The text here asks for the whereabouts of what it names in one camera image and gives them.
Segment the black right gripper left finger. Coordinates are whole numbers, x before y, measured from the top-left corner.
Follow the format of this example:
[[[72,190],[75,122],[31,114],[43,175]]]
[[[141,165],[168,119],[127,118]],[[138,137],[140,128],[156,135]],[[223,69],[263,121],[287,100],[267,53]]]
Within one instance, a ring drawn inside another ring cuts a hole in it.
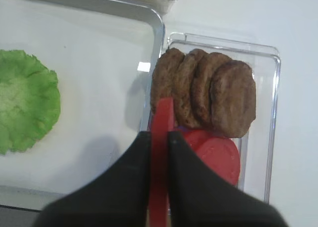
[[[85,187],[47,205],[35,227],[144,227],[150,192],[151,134]]]

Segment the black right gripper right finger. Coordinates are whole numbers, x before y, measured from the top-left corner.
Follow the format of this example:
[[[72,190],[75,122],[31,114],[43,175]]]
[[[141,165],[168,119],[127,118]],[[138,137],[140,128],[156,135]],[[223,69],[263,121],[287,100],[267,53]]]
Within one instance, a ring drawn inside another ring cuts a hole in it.
[[[188,146],[168,133],[168,195],[174,227],[285,227],[271,205],[224,181]]]

